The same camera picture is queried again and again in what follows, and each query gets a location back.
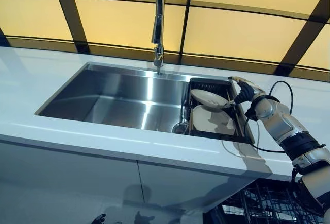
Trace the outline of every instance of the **white countertop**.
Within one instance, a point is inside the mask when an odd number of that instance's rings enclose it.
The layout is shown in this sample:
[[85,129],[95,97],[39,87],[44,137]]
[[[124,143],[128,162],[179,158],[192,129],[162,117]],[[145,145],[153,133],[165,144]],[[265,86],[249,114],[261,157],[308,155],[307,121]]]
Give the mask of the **white countertop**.
[[[86,62],[153,68],[151,62],[0,47],[0,139],[26,145],[217,171],[244,177],[289,180],[291,161],[285,154],[258,153],[247,144],[139,130],[34,115]],[[320,144],[330,147],[330,84],[296,78],[165,64],[163,71],[210,76],[241,76],[268,91],[281,79],[294,91],[293,115]],[[290,105],[286,86],[273,95]],[[249,107],[243,104],[244,110]],[[281,149],[259,123],[259,146]],[[250,127],[258,140],[258,126]]]

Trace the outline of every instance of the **black cable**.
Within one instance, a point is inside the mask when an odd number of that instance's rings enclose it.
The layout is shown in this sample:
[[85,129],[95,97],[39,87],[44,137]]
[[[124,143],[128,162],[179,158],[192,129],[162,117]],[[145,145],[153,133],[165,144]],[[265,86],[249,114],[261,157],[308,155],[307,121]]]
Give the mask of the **black cable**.
[[290,89],[290,93],[291,93],[291,107],[290,107],[290,114],[292,114],[292,108],[293,108],[293,91],[292,91],[292,88],[291,88],[291,86],[290,86],[289,83],[287,83],[286,81],[277,81],[276,83],[273,84],[272,88],[270,89],[270,91],[269,91],[269,95],[272,95],[272,92],[273,92],[274,87],[275,87],[276,84],[278,84],[279,82],[282,82],[282,83],[286,84],[286,85],[289,87],[289,89]]
[[250,141],[249,137],[246,135],[246,127],[248,125],[248,122],[249,122],[249,118],[245,121],[245,124],[244,124],[244,137],[245,139],[249,142],[249,144],[251,144],[252,147],[256,148],[256,149],[259,149],[261,151],[265,151],[265,152],[270,152],[270,153],[285,153],[283,150],[268,150],[268,149],[263,149],[263,148],[259,148],[257,146],[255,146],[252,141]]

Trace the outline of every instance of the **faucet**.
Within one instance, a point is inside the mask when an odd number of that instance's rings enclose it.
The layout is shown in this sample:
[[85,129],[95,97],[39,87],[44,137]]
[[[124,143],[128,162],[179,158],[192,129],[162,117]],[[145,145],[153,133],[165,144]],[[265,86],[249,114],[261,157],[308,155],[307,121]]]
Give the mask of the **faucet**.
[[160,67],[163,66],[164,60],[164,45],[163,45],[163,30],[164,30],[164,7],[165,0],[156,0],[156,15],[151,42],[156,44],[154,48],[155,57],[154,65],[157,67],[157,73],[160,73]]

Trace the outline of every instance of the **white plate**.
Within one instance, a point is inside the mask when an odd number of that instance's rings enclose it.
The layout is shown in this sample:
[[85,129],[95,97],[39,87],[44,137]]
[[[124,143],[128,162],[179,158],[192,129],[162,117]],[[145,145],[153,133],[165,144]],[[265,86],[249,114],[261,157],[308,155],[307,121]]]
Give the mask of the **white plate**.
[[224,111],[210,112],[204,105],[196,106],[193,111],[194,126],[199,131],[233,135],[235,133],[234,122]]
[[198,102],[214,110],[220,110],[225,104],[228,103],[228,100],[226,100],[225,98],[201,89],[191,90],[191,95]]

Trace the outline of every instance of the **robotic arm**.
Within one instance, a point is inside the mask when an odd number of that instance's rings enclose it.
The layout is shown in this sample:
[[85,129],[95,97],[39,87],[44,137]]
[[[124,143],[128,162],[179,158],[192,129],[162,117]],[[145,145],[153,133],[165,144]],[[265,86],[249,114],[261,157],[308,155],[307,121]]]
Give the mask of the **robotic arm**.
[[320,145],[307,129],[290,114],[289,108],[275,97],[267,95],[254,83],[240,77],[229,77],[241,87],[241,92],[225,107],[245,101],[251,102],[246,116],[261,120],[270,136],[292,160],[302,175],[298,181],[300,198],[324,214],[330,224],[330,152]]

